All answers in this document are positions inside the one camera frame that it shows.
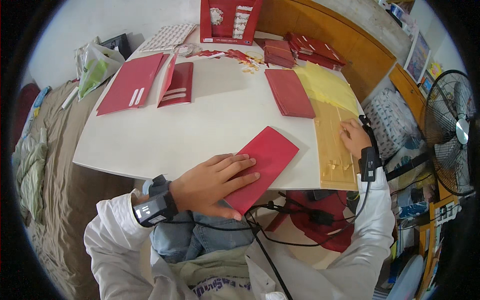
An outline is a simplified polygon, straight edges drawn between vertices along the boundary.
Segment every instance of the white jacket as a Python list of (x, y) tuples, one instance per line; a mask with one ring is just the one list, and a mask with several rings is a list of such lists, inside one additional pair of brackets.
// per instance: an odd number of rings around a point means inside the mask
[[(390, 254), (395, 218), (385, 174), (377, 169), (367, 203), (355, 221), (352, 244), (325, 270), (315, 270), (298, 260), (281, 244), (258, 236), (295, 300), (372, 299), (384, 259)], [(360, 209), (367, 184), (358, 175)], [(140, 274), (139, 251), (153, 228), (140, 226), (132, 211), (133, 190), (97, 204), (98, 215), (88, 224), (84, 242), (92, 257), (92, 272), (100, 286), (101, 299), (198, 299), (172, 274), (167, 263), (152, 249), (155, 285)], [(287, 299), (258, 243), (245, 253), (253, 294), (257, 300)]]

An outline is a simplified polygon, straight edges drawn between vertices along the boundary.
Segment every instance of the fan grille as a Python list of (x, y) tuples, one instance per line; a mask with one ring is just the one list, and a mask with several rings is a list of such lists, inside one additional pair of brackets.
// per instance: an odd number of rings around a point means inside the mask
[(475, 113), (473, 95), (466, 75), (451, 70), (433, 84), (425, 109), (425, 138), (433, 157), (435, 174), (442, 185), (456, 195), (470, 194), (467, 144), (456, 135), (459, 119), (467, 122)]

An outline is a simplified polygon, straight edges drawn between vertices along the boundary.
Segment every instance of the finger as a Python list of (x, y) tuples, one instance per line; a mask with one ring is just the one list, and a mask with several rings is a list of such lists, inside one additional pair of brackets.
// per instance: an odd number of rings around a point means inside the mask
[(250, 168), (251, 166), (254, 166), (256, 163), (257, 163), (257, 160), (255, 158), (240, 160), (240, 161), (234, 162), (230, 166), (220, 171), (220, 175), (225, 181), (227, 181), (233, 176), (235, 176), (238, 172), (241, 172), (246, 168)]
[(205, 161), (204, 164), (205, 164), (206, 166), (213, 166), (213, 165), (221, 162), (221, 161), (224, 160), (225, 158), (231, 157), (231, 156), (233, 156), (232, 153), (215, 155), (215, 156), (212, 157), (211, 159)]
[(257, 181), (260, 178), (260, 173), (250, 173), (245, 176), (240, 176), (225, 182), (223, 185), (225, 187), (225, 196), (230, 194), (233, 191), (238, 190), (252, 182)]
[(350, 123), (350, 125), (352, 125), (353, 127), (355, 127), (355, 128), (360, 128), (360, 124), (357, 122), (357, 120), (355, 120), (355, 119), (348, 119), (347, 121), (348, 121), (348, 122)]
[(340, 125), (342, 125), (343, 128), (345, 128), (346, 130), (348, 130), (349, 133), (352, 133), (353, 130), (355, 130), (355, 127), (353, 127), (350, 122), (343, 122), (341, 121), (340, 122)]
[(235, 155), (235, 156), (231, 156), (231, 157), (227, 157), (225, 158), (224, 160), (220, 161), (219, 163), (217, 163), (215, 165), (215, 170), (217, 172), (220, 172), (221, 170), (227, 168), (228, 166), (230, 166), (231, 164), (237, 162), (237, 161), (241, 161), (241, 160), (245, 160), (245, 159), (248, 159), (250, 156), (248, 154), (240, 154), (240, 155)]
[(342, 139), (345, 147), (348, 149), (348, 147), (350, 147), (350, 145), (352, 143), (352, 140), (349, 139), (349, 137), (347, 136), (347, 134), (345, 132), (343, 132), (343, 130), (340, 130), (340, 138)]
[(235, 219), (237, 221), (241, 220), (241, 214), (232, 208), (227, 208), (220, 206), (218, 203), (215, 203), (209, 207), (206, 207), (202, 214), (206, 216), (221, 216), (226, 219)]

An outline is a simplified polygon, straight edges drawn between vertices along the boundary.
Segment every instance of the white table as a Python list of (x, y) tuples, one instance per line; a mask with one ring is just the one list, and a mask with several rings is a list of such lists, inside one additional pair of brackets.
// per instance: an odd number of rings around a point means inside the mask
[[(197, 28), (187, 42), (199, 40)], [(238, 49), (263, 54), (256, 43), (200, 45), (203, 50)], [(137, 49), (128, 60), (155, 53), (158, 52)], [(164, 174), (168, 180), (174, 180), (213, 155), (238, 152), (266, 126), (271, 126), (300, 150), (269, 189), (321, 188), (313, 121), (280, 114), (264, 75), (266, 66), (250, 74), (241, 71), (243, 64), (225, 57), (178, 57), (176, 63), (185, 61), (194, 61), (191, 104), (156, 108), (162, 68), (142, 108), (97, 116), (96, 107), (114, 76), (88, 118), (73, 162), (131, 178), (151, 179)], [(329, 71), (345, 80), (342, 73)]]

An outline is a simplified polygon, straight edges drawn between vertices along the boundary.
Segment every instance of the hand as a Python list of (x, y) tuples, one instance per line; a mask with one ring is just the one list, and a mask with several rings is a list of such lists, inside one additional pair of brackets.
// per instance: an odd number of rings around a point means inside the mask
[(372, 146), (370, 137), (354, 119), (342, 121), (340, 122), (340, 125), (342, 125), (350, 135), (350, 137), (348, 137), (344, 130), (340, 130), (340, 138), (342, 139), (345, 148), (347, 148), (356, 159), (360, 159), (361, 150)]
[(221, 154), (187, 171), (172, 181), (169, 187), (178, 211), (192, 210), (206, 216), (222, 216), (240, 221), (242, 216), (239, 212), (221, 207), (217, 202), (260, 178), (260, 173), (257, 172), (229, 180), (255, 163), (255, 158), (249, 158), (248, 154)]

